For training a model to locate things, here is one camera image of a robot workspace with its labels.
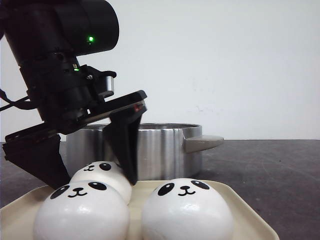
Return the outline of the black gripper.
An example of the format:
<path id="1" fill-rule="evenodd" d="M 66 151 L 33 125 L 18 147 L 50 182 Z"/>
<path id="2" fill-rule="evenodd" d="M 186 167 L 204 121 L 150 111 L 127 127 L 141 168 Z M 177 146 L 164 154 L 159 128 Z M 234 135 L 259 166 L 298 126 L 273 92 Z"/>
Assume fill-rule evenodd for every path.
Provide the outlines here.
<path id="1" fill-rule="evenodd" d="M 5 137 L 7 161 L 56 190 L 71 179 L 60 155 L 58 133 L 68 135 L 109 117 L 103 137 L 127 180 L 132 185 L 137 183 L 138 133 L 147 111 L 143 90 L 105 101 L 114 94 L 117 74 L 80 66 L 75 57 L 62 52 L 26 62 L 20 72 L 28 100 L 11 101 L 10 105 L 22 110 L 37 109 L 43 123 Z"/>

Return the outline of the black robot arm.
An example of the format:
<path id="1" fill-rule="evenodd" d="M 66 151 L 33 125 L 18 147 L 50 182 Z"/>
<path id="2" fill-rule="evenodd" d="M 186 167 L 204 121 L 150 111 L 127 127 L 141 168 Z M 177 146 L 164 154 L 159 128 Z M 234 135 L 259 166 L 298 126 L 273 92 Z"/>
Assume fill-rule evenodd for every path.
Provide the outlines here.
<path id="1" fill-rule="evenodd" d="M 5 137 L 5 159 L 53 189 L 70 181 L 60 155 L 61 135 L 110 119 L 102 134 L 128 181 L 135 185 L 138 129 L 146 111 L 139 90 L 114 94 L 114 71 L 80 65 L 78 56 L 109 51 L 119 39 L 119 22 L 105 0 L 3 0 L 0 35 L 6 38 L 27 86 L 27 96 L 8 107 L 38 110 L 42 123 Z"/>

